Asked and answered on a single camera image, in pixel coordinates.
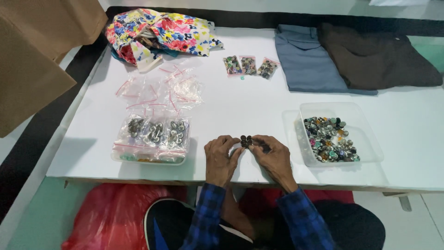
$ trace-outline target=shirt sleeve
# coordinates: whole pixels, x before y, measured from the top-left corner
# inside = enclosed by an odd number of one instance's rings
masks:
[[[218,227],[225,189],[205,183],[200,193],[182,250],[214,249],[219,245]]]
[[[301,188],[277,200],[296,249],[333,250],[330,231]]]

